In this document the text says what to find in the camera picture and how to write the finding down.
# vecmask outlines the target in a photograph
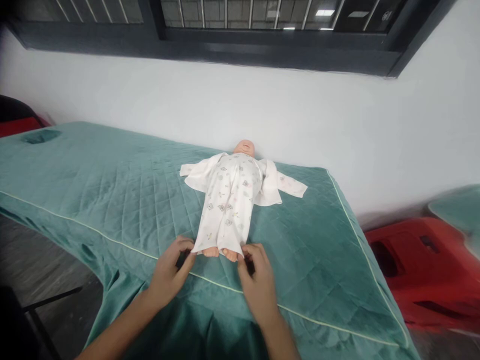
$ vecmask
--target red chair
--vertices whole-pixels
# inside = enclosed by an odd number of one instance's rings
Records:
[[[423,217],[365,236],[409,327],[480,334],[480,261],[461,232]]]
[[[28,105],[0,95],[0,138],[44,128],[44,123]]]

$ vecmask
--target white wall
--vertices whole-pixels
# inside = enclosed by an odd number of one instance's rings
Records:
[[[0,93],[57,124],[89,121],[336,177],[364,227],[480,182],[480,1],[459,0],[399,79],[25,50]]]

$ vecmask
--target doll head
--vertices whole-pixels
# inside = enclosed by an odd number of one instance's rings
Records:
[[[255,145],[253,142],[250,140],[242,140],[240,141],[235,149],[233,150],[233,153],[244,153],[247,154],[248,156],[251,156],[252,158],[255,157]]]

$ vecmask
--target forearm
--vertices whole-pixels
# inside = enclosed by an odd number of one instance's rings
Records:
[[[260,325],[270,360],[300,360],[290,328],[280,314]]]
[[[154,301],[148,301],[147,291],[140,293],[125,311],[77,357],[77,360],[120,359],[160,311],[154,305]]]

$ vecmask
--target white baby clothing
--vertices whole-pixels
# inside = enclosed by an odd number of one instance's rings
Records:
[[[250,231],[254,204],[281,204],[279,190],[298,198],[307,186],[277,171],[270,160],[223,152],[197,164],[181,166],[185,183],[205,193],[200,226],[192,252],[218,247],[242,254]]]

